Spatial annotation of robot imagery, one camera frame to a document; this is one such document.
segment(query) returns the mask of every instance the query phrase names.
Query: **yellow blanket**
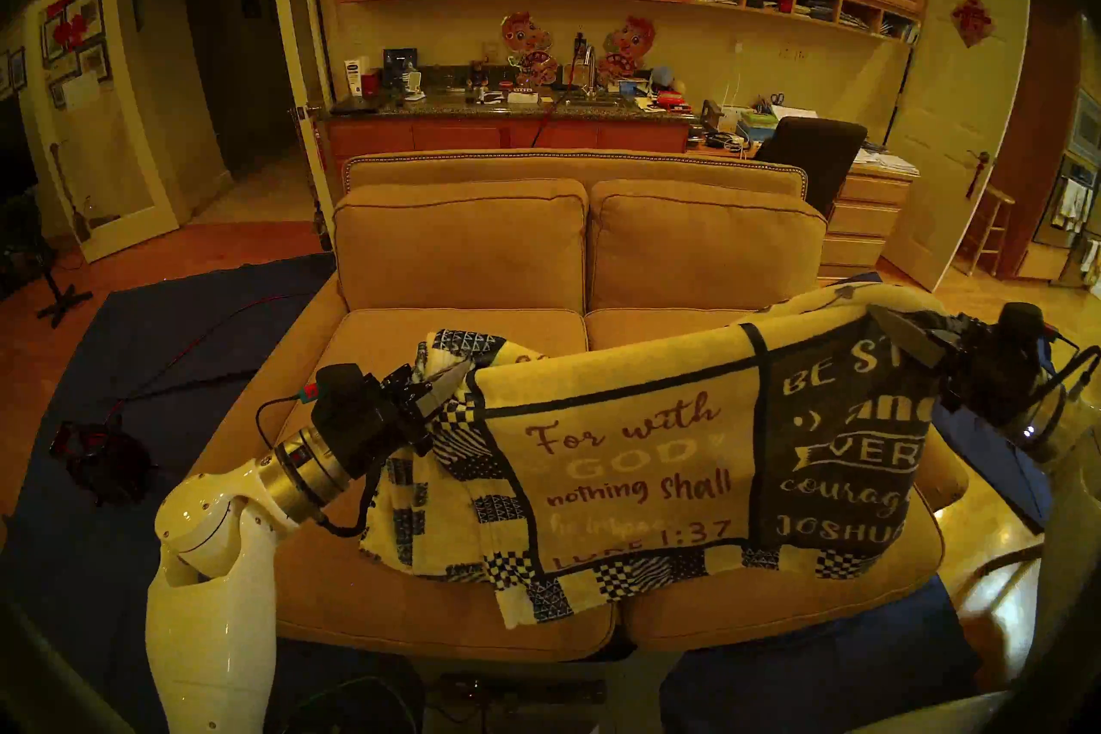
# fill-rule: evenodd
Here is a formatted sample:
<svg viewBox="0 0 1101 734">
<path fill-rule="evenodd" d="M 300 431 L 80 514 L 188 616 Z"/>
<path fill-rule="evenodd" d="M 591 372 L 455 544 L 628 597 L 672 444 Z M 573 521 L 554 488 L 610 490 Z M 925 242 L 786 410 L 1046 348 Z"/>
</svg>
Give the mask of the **yellow blanket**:
<svg viewBox="0 0 1101 734">
<path fill-rule="evenodd" d="M 838 285 L 715 331 L 547 359 L 476 332 L 421 344 L 476 369 L 389 462 L 361 546 L 388 566 L 489 581 L 505 623 L 562 618 L 719 571 L 859 577 L 902 532 L 936 394 Z"/>
</svg>

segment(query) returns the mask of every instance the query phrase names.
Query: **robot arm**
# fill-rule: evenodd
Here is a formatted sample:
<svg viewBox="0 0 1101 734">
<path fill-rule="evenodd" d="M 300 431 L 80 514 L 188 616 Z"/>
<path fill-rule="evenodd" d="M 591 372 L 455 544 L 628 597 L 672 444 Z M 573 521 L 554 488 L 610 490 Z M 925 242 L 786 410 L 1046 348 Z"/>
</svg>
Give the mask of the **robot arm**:
<svg viewBox="0 0 1101 734">
<path fill-rule="evenodd" d="M 161 504 L 161 565 L 149 588 L 145 649 L 173 734 L 259 734 L 275 676 L 275 548 L 307 521 L 358 537 L 390 454 L 430 447 L 425 420 L 469 370 L 381 384 L 351 364 L 318 371 L 314 425 L 231 473 L 182 482 Z M 358 479 L 356 527 L 321 510 Z"/>
</svg>

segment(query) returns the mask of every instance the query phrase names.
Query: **tan couch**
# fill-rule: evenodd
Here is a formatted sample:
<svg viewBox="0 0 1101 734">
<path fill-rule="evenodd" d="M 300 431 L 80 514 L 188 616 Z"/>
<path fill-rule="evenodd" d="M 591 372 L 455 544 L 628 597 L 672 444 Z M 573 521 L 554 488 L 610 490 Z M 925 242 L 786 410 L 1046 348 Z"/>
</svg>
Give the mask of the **tan couch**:
<svg viewBox="0 0 1101 734">
<path fill-rule="evenodd" d="M 803 201 L 805 175 L 711 163 L 608 152 L 352 161 L 350 191 L 336 212 L 337 274 L 246 388 L 194 472 L 262 454 L 258 406 L 293 394 L 318 368 L 355 361 L 381 377 L 439 328 L 564 355 L 721 327 L 813 288 L 826 224 Z M 266 409 L 263 424 L 282 439 L 308 417 L 308 406 L 287 403 Z M 276 556 L 280 633 L 532 661 L 586 657 L 618 623 L 652 649 L 768 636 L 925 583 L 944 554 L 933 512 L 966 487 L 966 469 L 930 432 L 905 532 L 859 580 L 746 569 L 513 631 L 489 584 L 407 577 L 372 562 L 357 541 L 307 525 Z M 351 524 L 358 500 L 353 486 L 330 517 Z"/>
</svg>

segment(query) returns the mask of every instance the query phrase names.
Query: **couch armrest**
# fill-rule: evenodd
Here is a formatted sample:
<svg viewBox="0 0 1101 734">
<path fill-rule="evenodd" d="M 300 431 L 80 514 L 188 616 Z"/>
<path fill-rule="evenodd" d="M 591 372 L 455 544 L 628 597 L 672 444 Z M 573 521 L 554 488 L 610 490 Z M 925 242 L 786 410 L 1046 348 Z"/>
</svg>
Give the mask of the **couch armrest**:
<svg viewBox="0 0 1101 734">
<path fill-rule="evenodd" d="M 241 392 L 195 462 L 192 474 L 227 473 L 266 452 L 257 432 L 257 408 L 269 399 L 290 396 L 306 384 L 337 326 L 347 315 L 348 306 L 334 274 Z M 293 407 L 294 403 L 282 403 L 264 409 L 260 421 L 269 439 L 275 439 Z"/>
<path fill-rule="evenodd" d="M 967 465 L 951 447 L 945 443 L 937 427 L 930 426 L 925 438 L 922 463 L 917 465 L 914 485 L 933 512 L 950 506 L 967 492 Z"/>
</svg>

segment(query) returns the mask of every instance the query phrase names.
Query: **red diamond decoration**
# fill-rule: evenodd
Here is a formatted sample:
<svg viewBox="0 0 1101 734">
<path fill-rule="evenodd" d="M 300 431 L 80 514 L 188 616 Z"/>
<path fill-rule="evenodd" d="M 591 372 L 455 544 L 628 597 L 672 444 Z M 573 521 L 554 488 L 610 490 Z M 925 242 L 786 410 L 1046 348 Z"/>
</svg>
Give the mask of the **red diamond decoration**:
<svg viewBox="0 0 1101 734">
<path fill-rule="evenodd" d="M 982 0 L 963 0 L 952 11 L 952 23 L 969 48 L 994 32 L 994 21 Z"/>
</svg>

